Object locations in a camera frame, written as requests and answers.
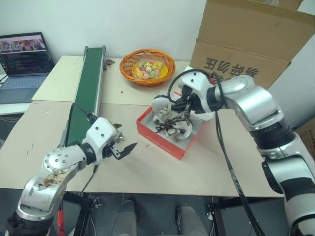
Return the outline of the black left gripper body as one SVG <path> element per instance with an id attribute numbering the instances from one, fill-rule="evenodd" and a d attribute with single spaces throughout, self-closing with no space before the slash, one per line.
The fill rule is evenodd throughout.
<path id="1" fill-rule="evenodd" d="M 102 150 L 102 158 L 109 158 L 111 156 L 114 156 L 117 160 L 122 159 L 124 156 L 122 153 L 120 153 L 116 148 L 115 148 L 115 142 L 112 141 L 109 144 L 107 144 L 103 150 Z"/>

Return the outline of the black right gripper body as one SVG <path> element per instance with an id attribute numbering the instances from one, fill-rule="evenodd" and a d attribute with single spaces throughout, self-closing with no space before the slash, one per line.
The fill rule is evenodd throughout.
<path id="1" fill-rule="evenodd" d="M 184 85 L 182 88 L 182 99 L 183 104 L 187 107 L 188 110 L 196 111 L 198 108 L 198 97 L 195 93 L 192 92 L 192 88 Z"/>

